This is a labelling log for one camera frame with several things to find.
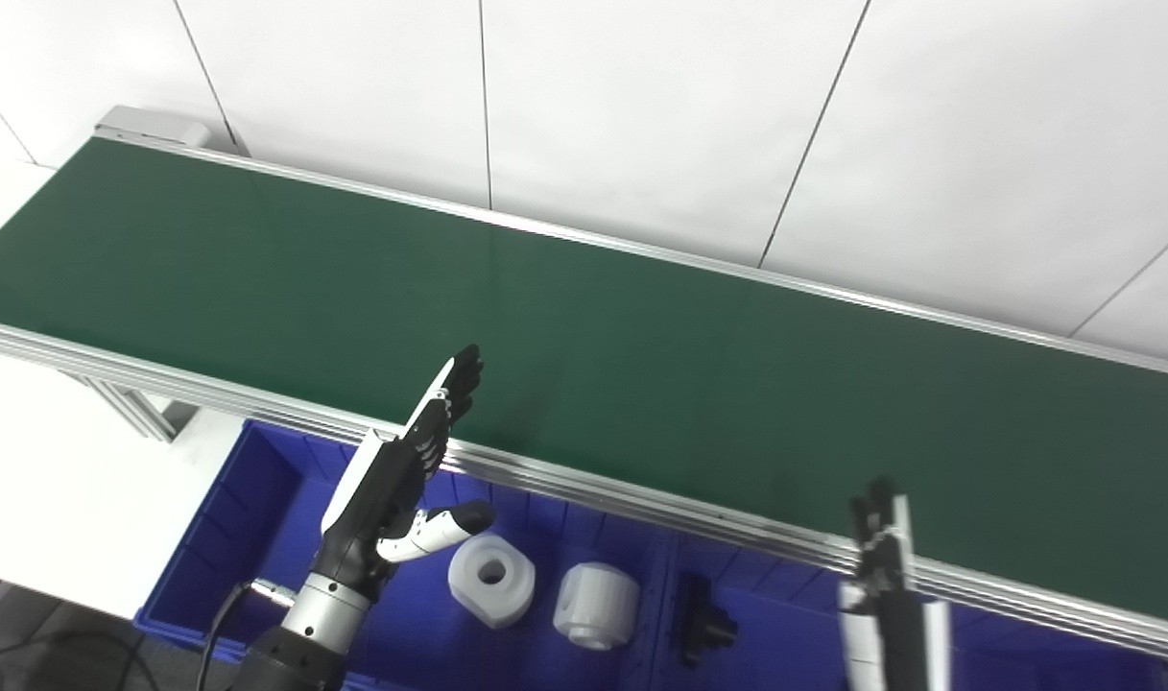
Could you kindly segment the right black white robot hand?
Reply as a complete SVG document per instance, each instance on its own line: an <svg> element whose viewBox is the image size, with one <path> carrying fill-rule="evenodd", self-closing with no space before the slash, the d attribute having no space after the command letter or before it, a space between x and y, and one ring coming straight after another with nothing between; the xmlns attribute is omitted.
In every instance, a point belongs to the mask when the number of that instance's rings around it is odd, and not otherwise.
<svg viewBox="0 0 1168 691"><path fill-rule="evenodd" d="M837 586L846 690L953 686L948 601L918 589L910 504L888 476L850 502L858 560Z"/></svg>

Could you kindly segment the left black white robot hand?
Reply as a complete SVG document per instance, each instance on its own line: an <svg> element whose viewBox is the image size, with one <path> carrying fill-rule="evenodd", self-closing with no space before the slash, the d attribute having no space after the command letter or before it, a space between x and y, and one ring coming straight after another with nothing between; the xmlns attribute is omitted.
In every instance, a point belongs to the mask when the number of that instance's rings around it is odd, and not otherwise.
<svg viewBox="0 0 1168 691"><path fill-rule="evenodd" d="M324 515L312 575L376 603L399 564L434 554L494 524L495 510L487 500L418 508L446 456L453 425L472 409L482 370L480 349L470 343L444 363L398 437L364 437Z"/></svg>

